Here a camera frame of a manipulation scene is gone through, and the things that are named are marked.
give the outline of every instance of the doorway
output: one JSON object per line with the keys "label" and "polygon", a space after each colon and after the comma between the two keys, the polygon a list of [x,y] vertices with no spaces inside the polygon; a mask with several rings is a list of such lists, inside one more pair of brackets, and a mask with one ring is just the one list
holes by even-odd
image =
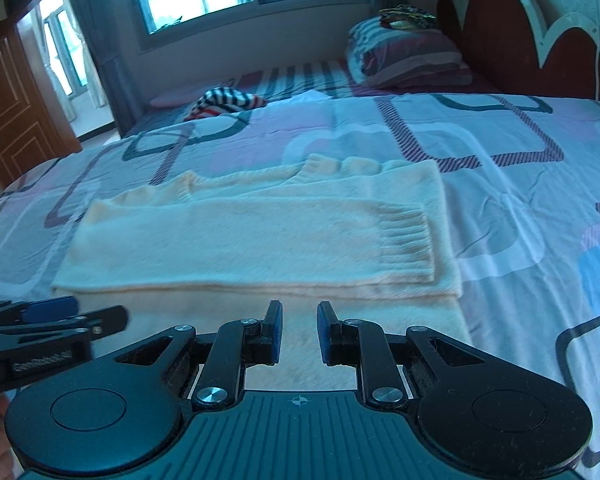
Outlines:
{"label": "doorway", "polygon": [[77,139],[109,135],[115,128],[113,115],[69,0],[40,0],[25,19]]}

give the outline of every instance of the patterned bedsheet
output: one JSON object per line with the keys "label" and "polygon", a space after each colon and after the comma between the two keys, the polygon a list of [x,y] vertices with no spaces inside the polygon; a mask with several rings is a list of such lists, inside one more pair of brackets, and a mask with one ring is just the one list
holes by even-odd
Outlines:
{"label": "patterned bedsheet", "polygon": [[[288,99],[311,89],[324,92],[334,99],[429,92],[466,94],[498,92],[497,88],[477,73],[474,73],[474,82],[468,86],[419,86],[403,90],[366,88],[353,81],[347,63],[342,59],[259,70],[258,72],[228,78],[222,83],[222,86],[229,86],[260,95],[270,102]],[[191,107],[191,104],[187,104],[175,108],[151,110],[138,121],[138,124],[125,137],[181,123],[183,118],[189,115]]]}
{"label": "patterned bedsheet", "polygon": [[343,98],[176,124],[49,161],[0,197],[0,300],[40,300],[90,201],[183,171],[433,158],[476,347],[574,388],[600,480],[600,103],[496,94]]}

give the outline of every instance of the colorful cloth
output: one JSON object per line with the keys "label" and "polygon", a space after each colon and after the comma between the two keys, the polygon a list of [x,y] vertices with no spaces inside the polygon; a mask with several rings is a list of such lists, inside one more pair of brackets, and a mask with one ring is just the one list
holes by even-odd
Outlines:
{"label": "colorful cloth", "polygon": [[438,28],[436,17],[419,7],[399,5],[393,9],[383,9],[378,12],[380,25],[396,30],[424,30]]}
{"label": "colorful cloth", "polygon": [[191,113],[183,119],[183,122],[253,110],[254,108],[262,108],[266,105],[267,102],[258,95],[222,86],[207,90],[197,100]]}

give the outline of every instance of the window sill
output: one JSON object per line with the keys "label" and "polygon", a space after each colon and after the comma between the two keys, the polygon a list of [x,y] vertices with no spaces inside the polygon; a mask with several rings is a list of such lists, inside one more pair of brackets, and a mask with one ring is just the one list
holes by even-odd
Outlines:
{"label": "window sill", "polygon": [[309,9],[311,7],[323,7],[333,5],[347,4],[365,4],[371,0],[265,0],[262,4],[250,2],[241,4],[228,9],[216,10],[204,14],[192,20],[173,25],[148,34],[144,23],[137,23],[138,39],[141,53],[160,48],[170,43],[183,40],[189,36],[213,30],[214,28],[224,27],[232,23],[241,22],[242,20],[250,20],[267,16],[268,14],[276,14],[278,12],[289,12],[290,10]]}

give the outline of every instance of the red headboard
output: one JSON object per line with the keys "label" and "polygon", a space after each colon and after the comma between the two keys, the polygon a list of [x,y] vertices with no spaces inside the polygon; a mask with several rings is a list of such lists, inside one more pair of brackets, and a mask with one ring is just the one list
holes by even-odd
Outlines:
{"label": "red headboard", "polygon": [[584,15],[547,29],[535,0],[438,0],[437,14],[466,63],[503,92],[596,98],[598,29]]}

